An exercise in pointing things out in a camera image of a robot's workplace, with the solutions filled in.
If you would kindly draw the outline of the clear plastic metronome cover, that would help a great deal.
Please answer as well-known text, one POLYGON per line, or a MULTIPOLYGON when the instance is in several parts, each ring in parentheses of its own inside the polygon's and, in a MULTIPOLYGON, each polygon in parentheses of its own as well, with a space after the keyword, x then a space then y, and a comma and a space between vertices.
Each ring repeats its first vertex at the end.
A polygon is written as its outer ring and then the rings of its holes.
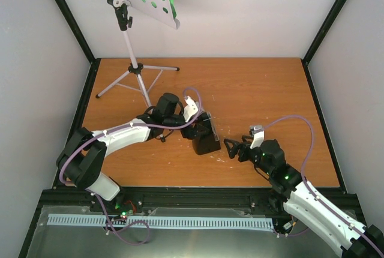
POLYGON ((210 112, 202 112, 196 125, 200 138, 210 138, 216 142, 219 141, 219 136, 210 112))

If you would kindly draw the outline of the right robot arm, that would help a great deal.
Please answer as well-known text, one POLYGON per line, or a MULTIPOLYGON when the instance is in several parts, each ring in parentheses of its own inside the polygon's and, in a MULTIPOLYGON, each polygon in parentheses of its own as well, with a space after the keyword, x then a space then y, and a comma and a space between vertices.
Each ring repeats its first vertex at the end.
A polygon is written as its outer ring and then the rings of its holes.
POLYGON ((383 232, 357 221, 322 195, 287 164, 276 140, 253 146, 244 136, 241 142, 225 139, 224 144, 230 158, 250 161, 267 174, 272 189, 283 199, 284 211, 303 222, 338 257, 383 257, 383 232))

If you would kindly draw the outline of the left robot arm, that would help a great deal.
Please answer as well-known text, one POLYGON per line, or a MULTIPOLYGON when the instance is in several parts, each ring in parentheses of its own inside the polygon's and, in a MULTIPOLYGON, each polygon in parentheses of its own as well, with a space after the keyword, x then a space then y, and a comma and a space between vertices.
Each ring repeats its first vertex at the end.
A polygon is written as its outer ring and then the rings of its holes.
POLYGON ((122 125, 98 131, 80 128, 56 161, 59 180, 102 198, 111 211, 119 211, 125 197, 118 183, 101 171, 104 159, 133 144, 155 139, 164 130, 190 130, 202 112, 201 99, 185 95, 181 102, 176 95, 165 93, 155 106, 122 125))

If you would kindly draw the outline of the black aluminium frame rail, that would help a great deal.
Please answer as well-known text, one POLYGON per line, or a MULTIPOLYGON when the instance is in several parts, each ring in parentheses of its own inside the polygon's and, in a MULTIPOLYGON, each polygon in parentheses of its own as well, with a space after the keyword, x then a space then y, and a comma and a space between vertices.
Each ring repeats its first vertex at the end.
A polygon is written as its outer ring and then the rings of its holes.
MULTIPOLYGON (((234 209, 274 218, 287 216, 270 188, 124 187, 122 195, 123 198, 104 203, 108 213, 131 209, 142 213, 156 208, 202 208, 234 209)), ((101 211, 96 198, 73 187, 44 190, 38 202, 39 208, 43 206, 88 206, 94 212, 101 211)))

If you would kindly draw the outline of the black metronome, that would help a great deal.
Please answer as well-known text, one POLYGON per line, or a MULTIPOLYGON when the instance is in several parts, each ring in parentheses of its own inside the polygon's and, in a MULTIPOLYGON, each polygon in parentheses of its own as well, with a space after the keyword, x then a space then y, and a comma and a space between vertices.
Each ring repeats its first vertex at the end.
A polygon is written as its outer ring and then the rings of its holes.
POLYGON ((202 138, 200 140, 193 140, 192 144, 197 155, 205 155, 221 149, 220 139, 216 142, 210 138, 202 138))

